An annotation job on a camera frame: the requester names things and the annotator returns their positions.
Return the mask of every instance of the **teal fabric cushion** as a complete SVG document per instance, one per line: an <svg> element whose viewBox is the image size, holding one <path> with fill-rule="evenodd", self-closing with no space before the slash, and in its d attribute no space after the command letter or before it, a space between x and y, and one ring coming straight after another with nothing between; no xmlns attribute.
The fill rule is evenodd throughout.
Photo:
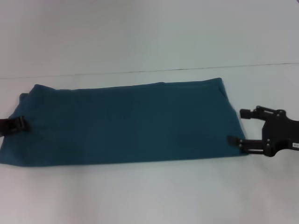
<svg viewBox="0 0 299 224"><path fill-rule="evenodd" d="M102 89L35 85L11 118L31 130L5 137L0 162L24 167L240 156L244 138L220 78Z"/></svg>

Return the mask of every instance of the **white table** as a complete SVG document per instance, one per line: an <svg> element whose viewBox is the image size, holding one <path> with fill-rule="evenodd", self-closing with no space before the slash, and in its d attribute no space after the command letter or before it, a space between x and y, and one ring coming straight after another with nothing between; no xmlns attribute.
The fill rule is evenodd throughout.
<svg viewBox="0 0 299 224"><path fill-rule="evenodd" d="M34 84L221 77L237 111L262 105L299 120L298 19L296 0L1 0L0 118ZM248 138L261 138L262 121L242 124ZM298 161L299 152L284 150L273 158L0 165L0 223L298 223Z"/></svg>

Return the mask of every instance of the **white backdrop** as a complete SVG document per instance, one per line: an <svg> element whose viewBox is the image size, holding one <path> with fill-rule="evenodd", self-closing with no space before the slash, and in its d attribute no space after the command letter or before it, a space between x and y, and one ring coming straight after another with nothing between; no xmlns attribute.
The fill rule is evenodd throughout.
<svg viewBox="0 0 299 224"><path fill-rule="evenodd" d="M299 120L298 21L296 0L0 0L0 118L34 84L221 77L237 111L262 105ZM242 125L261 138L262 121ZM0 223L295 224L298 161L299 152L284 150L273 158L0 165Z"/></svg>
<svg viewBox="0 0 299 224"><path fill-rule="evenodd" d="M296 0L0 0L0 76L299 62Z"/></svg>

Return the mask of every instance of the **label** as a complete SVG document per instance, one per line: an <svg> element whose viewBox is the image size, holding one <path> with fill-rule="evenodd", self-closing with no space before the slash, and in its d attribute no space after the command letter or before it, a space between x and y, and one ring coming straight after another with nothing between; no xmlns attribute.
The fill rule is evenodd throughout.
<svg viewBox="0 0 299 224"><path fill-rule="evenodd" d="M299 143L293 143L294 148L299 148Z"/></svg>

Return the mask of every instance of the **black clamp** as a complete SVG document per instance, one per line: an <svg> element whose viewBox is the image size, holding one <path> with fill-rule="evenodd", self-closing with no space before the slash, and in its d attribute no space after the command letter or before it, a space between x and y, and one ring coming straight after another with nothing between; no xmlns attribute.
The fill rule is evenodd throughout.
<svg viewBox="0 0 299 224"><path fill-rule="evenodd" d="M243 119L254 118L265 121L262 140L246 140L228 136L228 143L238 146L241 152L273 157L282 149L299 151L299 121L287 118L284 110L257 106L253 111L240 110L240 115Z"/></svg>
<svg viewBox="0 0 299 224"><path fill-rule="evenodd" d="M0 137L28 130L29 125L23 116L14 119L0 119Z"/></svg>

